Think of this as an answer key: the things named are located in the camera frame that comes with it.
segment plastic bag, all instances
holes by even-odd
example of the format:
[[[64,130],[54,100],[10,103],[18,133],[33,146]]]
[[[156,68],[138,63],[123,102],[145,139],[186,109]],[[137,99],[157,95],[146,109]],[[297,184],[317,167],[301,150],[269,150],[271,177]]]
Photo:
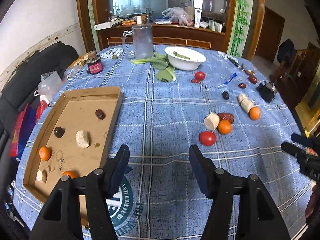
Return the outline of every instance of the plastic bag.
[[[48,107],[48,104],[46,101],[41,100],[40,105],[38,106],[37,110],[36,110],[36,121],[35,123],[37,123],[41,117],[41,114],[43,113],[43,111]]]
[[[48,72],[48,73],[44,73],[41,75],[41,81],[44,81],[46,78],[48,78],[52,73],[54,73],[54,71]]]
[[[67,68],[63,74],[62,82],[66,82],[68,78],[74,74],[76,74],[83,66],[75,65],[72,68]]]
[[[156,24],[171,24],[172,21],[170,19],[156,19],[155,20]]]
[[[179,21],[180,25],[193,26],[190,16],[180,7],[172,7],[162,12],[162,15],[171,18],[172,21]]]
[[[38,85],[38,94],[45,96],[48,102],[51,102],[53,96],[60,90],[63,86],[58,73],[55,71],[44,81],[41,81]]]

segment table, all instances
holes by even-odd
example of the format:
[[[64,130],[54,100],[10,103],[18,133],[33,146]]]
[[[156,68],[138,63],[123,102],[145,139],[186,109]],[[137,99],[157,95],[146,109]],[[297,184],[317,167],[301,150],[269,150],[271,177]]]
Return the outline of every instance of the table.
[[[165,45],[154,45],[164,54]],[[110,156],[121,144],[130,148],[129,166],[119,192],[108,200],[109,212],[120,239],[200,239],[212,200],[200,192],[188,161],[188,148],[197,144],[205,157],[232,175],[257,174],[278,206],[290,235],[305,224],[304,210],[310,198],[310,179],[299,173],[294,157],[281,151],[283,141],[299,133],[291,112],[279,94],[269,104],[255,90],[256,85],[239,71],[224,53],[193,48],[207,61],[197,70],[205,72],[202,84],[191,83],[193,72],[176,70],[176,82],[159,82],[158,70],[150,64],[133,65],[124,53],[117,60],[103,59],[104,69],[97,75],[86,73],[86,66],[70,77],[54,97],[35,125],[24,150],[17,177],[14,205],[23,220],[33,227],[42,204],[23,187],[22,179],[28,155],[36,135],[52,105],[66,90],[99,86],[120,86],[123,103],[120,109]],[[245,67],[254,66],[239,59]],[[237,77],[222,85],[233,73]],[[256,73],[259,81],[266,78]],[[247,87],[241,89],[238,84]],[[229,100],[221,93],[227,90]],[[262,110],[253,121],[236,99],[245,93]],[[202,146],[200,132],[206,130],[203,120],[209,112],[234,115],[233,130],[228,135],[216,132],[212,147]],[[239,197],[234,198],[228,239],[234,239]],[[85,239],[90,232],[84,229]]]

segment plastic pitcher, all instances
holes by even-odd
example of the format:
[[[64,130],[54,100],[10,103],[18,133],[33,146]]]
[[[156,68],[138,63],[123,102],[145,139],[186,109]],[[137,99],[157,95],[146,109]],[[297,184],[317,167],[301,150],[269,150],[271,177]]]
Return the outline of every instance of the plastic pitcher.
[[[132,35],[134,51],[127,50],[125,38]],[[152,25],[135,25],[131,31],[124,31],[122,36],[122,48],[129,58],[148,58],[153,56]]]

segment red bag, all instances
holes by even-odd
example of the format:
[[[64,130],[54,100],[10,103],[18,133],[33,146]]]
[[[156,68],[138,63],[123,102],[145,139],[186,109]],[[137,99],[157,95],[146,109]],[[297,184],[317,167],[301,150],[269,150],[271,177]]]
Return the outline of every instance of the red bag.
[[[36,123],[38,122],[38,120],[41,117],[41,114],[47,107],[48,107],[48,104],[44,100],[41,100],[40,105],[38,106],[36,111]]]
[[[17,161],[20,161],[32,129],[36,124],[35,118],[36,111],[30,107],[29,103],[18,115],[9,154],[10,157],[16,157]]]

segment orange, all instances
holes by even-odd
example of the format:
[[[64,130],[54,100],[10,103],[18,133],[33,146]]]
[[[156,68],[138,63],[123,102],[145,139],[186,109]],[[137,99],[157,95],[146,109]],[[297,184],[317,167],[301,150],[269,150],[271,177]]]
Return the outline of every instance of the orange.
[[[72,179],[79,177],[75,171],[65,171],[62,175],[69,175]]]
[[[221,134],[228,134],[232,131],[232,125],[228,120],[221,120],[218,124],[218,131]]]
[[[41,147],[39,150],[40,159],[43,161],[47,161],[51,157],[51,150],[48,147]]]
[[[258,120],[261,116],[261,111],[259,107],[253,107],[249,111],[249,116],[252,120]]]

